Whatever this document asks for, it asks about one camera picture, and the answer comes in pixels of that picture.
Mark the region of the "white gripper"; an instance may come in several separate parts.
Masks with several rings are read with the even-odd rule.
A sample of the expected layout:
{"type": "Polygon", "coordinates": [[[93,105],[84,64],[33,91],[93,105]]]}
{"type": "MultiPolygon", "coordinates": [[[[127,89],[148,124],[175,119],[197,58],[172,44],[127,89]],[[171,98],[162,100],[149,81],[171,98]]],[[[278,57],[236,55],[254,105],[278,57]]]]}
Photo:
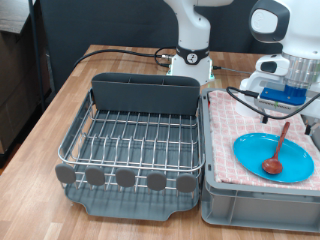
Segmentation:
{"type": "MultiPolygon", "coordinates": [[[[311,118],[320,117],[320,87],[317,74],[302,78],[254,72],[248,78],[248,90],[257,93],[248,102],[259,109],[273,110],[285,114],[302,114],[311,118]]],[[[268,117],[263,116],[266,124],[268,117]]],[[[310,135],[311,125],[306,125],[305,135],[310,135]]]]}

